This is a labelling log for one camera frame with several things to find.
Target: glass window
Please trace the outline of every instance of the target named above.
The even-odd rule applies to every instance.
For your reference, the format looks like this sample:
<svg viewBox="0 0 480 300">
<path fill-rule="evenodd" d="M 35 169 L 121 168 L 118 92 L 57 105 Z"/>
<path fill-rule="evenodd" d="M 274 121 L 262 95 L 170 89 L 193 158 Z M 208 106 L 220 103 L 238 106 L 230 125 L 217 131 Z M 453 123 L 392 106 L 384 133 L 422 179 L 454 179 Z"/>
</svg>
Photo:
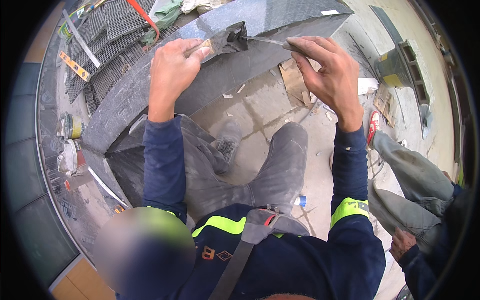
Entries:
<svg viewBox="0 0 480 300">
<path fill-rule="evenodd" d="M 35 136 L 35 95 L 13 96 L 7 115 L 5 144 Z"/>
<path fill-rule="evenodd" d="M 19 210 L 14 221 L 25 254 L 48 287 L 78 254 L 48 195 Z"/>
<path fill-rule="evenodd" d="M 6 181 L 10 207 L 17 211 L 47 192 L 35 139 L 5 147 Z"/>
</svg>

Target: person's left hand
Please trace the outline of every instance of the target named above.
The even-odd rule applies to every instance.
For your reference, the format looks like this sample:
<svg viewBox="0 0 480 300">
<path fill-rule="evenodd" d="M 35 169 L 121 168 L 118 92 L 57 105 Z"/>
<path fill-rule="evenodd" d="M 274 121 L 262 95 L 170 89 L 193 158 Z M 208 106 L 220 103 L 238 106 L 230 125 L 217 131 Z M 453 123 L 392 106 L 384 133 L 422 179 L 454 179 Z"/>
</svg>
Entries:
<svg viewBox="0 0 480 300">
<path fill-rule="evenodd" d="M 398 262 L 400 258 L 416 244 L 417 240 L 413 235 L 396 227 L 395 235 L 392 237 L 392 248 L 390 249 L 390 253 Z"/>
<path fill-rule="evenodd" d="M 200 62 L 210 53 L 210 48 L 202 47 L 188 58 L 183 53 L 201 42 L 199 38 L 179 38 L 156 50 L 150 66 L 150 121 L 173 119 L 175 101 L 197 76 Z"/>
</svg>

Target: another worker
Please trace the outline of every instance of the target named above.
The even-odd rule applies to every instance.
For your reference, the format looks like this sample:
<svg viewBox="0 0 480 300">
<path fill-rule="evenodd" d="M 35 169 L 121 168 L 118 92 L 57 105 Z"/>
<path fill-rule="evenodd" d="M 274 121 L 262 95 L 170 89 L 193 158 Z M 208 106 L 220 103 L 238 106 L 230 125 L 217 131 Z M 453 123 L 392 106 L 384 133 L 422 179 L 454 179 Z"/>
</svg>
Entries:
<svg viewBox="0 0 480 300">
<path fill-rule="evenodd" d="M 391 167 L 405 197 L 368 180 L 371 213 L 392 235 L 390 253 L 402 267 L 415 300 L 424 299 L 444 270 L 468 213 L 470 193 L 447 172 L 380 130 L 374 111 L 367 143 Z"/>
<path fill-rule="evenodd" d="M 304 36 L 288 42 L 322 65 L 315 72 L 305 56 L 292 52 L 309 91 L 338 115 L 328 241 L 309 236 L 305 226 L 289 216 L 303 186 L 307 160 L 307 133 L 301 125 L 289 122 L 273 135 L 265 163 L 250 183 L 231 185 L 215 176 L 232 168 L 241 130 L 235 121 L 227 122 L 216 146 L 211 146 L 180 127 L 180 117 L 174 118 L 175 101 L 196 77 L 209 49 L 201 48 L 185 59 L 183 53 L 201 40 L 177 39 L 156 51 L 150 69 L 144 205 L 171 212 L 184 223 L 188 211 L 197 222 L 193 234 L 197 249 L 188 279 L 158 299 L 375 296 L 385 256 L 368 219 L 359 65 L 331 38 Z M 166 265 L 173 261 L 164 259 Z M 115 276 L 131 284 L 128 271 L 123 271 Z"/>
</svg>

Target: yellow level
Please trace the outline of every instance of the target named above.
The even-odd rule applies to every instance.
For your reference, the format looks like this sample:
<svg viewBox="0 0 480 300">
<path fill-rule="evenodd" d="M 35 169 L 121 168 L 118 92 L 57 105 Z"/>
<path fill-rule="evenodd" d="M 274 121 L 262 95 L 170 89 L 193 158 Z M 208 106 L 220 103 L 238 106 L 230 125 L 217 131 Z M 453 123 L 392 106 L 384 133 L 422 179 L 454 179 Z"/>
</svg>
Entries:
<svg viewBox="0 0 480 300">
<path fill-rule="evenodd" d="M 90 73 L 85 71 L 84 68 L 80 67 L 78 63 L 76 63 L 74 60 L 72 60 L 68 55 L 65 54 L 65 52 L 60 51 L 59 54 L 60 58 L 67 63 L 67 65 L 77 73 L 78 76 L 80 76 L 83 80 L 86 82 L 90 81 Z"/>
</svg>

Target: curved granite edge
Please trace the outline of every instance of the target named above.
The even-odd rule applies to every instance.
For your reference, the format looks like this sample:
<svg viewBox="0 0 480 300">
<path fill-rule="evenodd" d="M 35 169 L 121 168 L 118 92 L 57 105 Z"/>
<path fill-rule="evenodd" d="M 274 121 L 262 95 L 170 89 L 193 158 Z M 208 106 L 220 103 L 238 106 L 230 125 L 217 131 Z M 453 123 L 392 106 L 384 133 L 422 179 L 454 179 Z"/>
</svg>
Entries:
<svg viewBox="0 0 480 300">
<path fill-rule="evenodd" d="M 336 10 L 338 14 L 322 14 L 331 10 Z M 352 10 L 335 0 L 236 0 L 186 24 L 164 39 L 157 48 L 177 38 L 210 38 L 239 21 L 246 22 L 251 36 L 263 34 L 279 40 L 295 35 L 327 37 L 352 13 Z M 84 131 L 84 144 L 98 153 L 105 153 L 147 107 L 150 61 L 154 54 L 153 49 L 144 55 L 112 88 Z M 175 112 L 190 116 L 223 92 L 289 57 L 290 52 L 278 45 L 259 41 L 250 41 L 248 51 L 213 57 L 202 65 L 192 85 L 179 97 Z"/>
</svg>

